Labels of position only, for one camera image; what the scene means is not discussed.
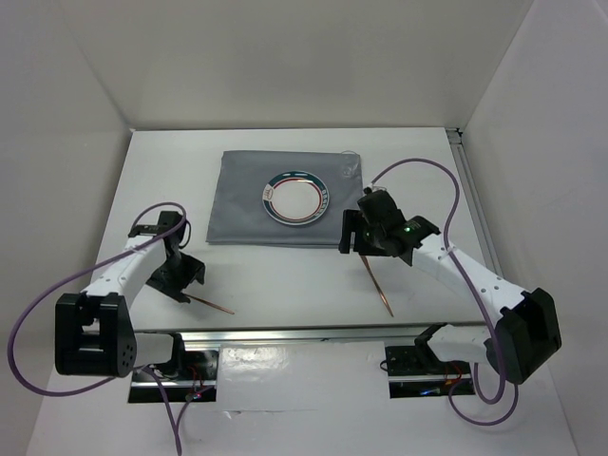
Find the copper knife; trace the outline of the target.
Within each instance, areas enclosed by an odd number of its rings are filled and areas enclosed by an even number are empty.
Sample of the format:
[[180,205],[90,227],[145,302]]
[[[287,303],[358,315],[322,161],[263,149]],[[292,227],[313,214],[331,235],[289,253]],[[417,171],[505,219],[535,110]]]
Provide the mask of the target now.
[[378,280],[376,279],[376,277],[375,277],[375,275],[374,275],[374,273],[373,273],[373,271],[371,269],[371,265],[370,265],[370,262],[369,262],[368,258],[366,256],[362,256],[362,255],[360,255],[359,257],[360,257],[363,265],[365,266],[365,269],[366,269],[366,271],[367,271],[367,273],[368,273],[368,275],[369,275],[369,277],[371,279],[371,282],[372,282],[372,284],[373,284],[376,292],[378,293],[379,298],[381,299],[381,302],[383,303],[383,305],[384,305],[385,309],[387,310],[389,316],[392,317],[392,318],[394,318],[394,313],[393,313],[393,310],[392,310],[392,308],[390,306],[390,303],[389,303],[389,301],[388,301],[388,299],[386,297],[386,294],[384,293],[383,289],[381,288]]

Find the clear plastic cup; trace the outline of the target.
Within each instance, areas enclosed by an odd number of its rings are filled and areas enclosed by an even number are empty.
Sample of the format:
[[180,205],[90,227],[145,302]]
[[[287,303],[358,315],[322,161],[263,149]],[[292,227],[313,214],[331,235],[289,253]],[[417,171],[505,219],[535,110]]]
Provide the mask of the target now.
[[361,157],[352,150],[344,150],[340,153],[341,167],[340,175],[343,179],[358,179],[361,174]]

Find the white plate green red rim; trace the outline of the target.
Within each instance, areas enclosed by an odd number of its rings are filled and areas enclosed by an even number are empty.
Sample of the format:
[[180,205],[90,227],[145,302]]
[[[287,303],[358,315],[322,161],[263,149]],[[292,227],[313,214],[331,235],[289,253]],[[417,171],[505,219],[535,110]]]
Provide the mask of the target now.
[[287,226],[305,226],[323,217],[330,204],[330,192],[318,176],[289,171],[266,183],[261,200],[274,221]]

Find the copper fork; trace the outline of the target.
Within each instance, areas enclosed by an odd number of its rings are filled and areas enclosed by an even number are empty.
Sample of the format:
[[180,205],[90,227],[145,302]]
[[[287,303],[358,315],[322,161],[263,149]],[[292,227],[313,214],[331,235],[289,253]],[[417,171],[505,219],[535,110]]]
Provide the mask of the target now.
[[205,306],[208,306],[208,307],[210,307],[210,308],[212,308],[212,309],[215,309],[215,310],[217,310],[217,311],[220,311],[220,312],[223,312],[223,313],[226,313],[226,314],[230,314],[230,315],[234,315],[234,314],[236,314],[234,311],[232,311],[232,310],[230,310],[230,309],[227,309],[227,308],[225,308],[225,307],[222,307],[222,306],[220,306],[220,305],[218,305],[218,304],[215,304],[215,303],[213,303],[213,302],[211,302],[211,301],[208,301],[208,300],[205,300],[205,299],[202,299],[202,298],[196,297],[196,296],[191,295],[191,294],[184,294],[184,295],[185,295],[186,297],[188,297],[190,300],[194,300],[194,301],[196,301],[196,302],[198,302],[198,303],[201,303],[201,304],[203,304],[203,305],[205,305]]

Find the grey cloth napkin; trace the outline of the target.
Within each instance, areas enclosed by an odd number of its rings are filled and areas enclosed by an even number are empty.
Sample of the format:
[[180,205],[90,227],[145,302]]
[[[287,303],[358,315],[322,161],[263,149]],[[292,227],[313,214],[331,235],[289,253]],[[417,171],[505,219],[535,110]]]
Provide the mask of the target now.
[[[229,150],[223,153],[206,240],[211,244],[333,248],[341,237],[343,212],[363,194],[362,161],[358,179],[340,175],[340,153]],[[305,171],[318,176],[330,192],[330,204],[318,221],[287,226],[262,206],[262,192],[274,176]]]

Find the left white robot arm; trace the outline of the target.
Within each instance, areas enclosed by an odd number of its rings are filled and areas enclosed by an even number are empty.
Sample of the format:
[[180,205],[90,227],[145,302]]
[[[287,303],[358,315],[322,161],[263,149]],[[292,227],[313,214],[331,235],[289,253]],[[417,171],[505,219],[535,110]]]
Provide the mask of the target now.
[[189,222],[162,211],[155,224],[136,223],[119,259],[77,294],[55,305],[55,368],[62,375],[125,377],[135,367],[137,340],[129,309],[145,286],[178,303],[204,283],[206,267],[182,251]]

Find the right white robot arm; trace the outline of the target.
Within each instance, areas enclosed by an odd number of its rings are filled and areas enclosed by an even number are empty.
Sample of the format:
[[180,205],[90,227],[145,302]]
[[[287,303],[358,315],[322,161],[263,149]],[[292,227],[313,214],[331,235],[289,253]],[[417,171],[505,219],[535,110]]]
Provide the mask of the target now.
[[527,291],[494,274],[426,218],[405,218],[385,190],[369,191],[357,205],[343,213],[340,253],[399,258],[482,314],[481,327],[437,323],[418,336],[419,369],[435,372],[449,361],[487,364],[521,385],[561,348],[555,301],[547,291]]

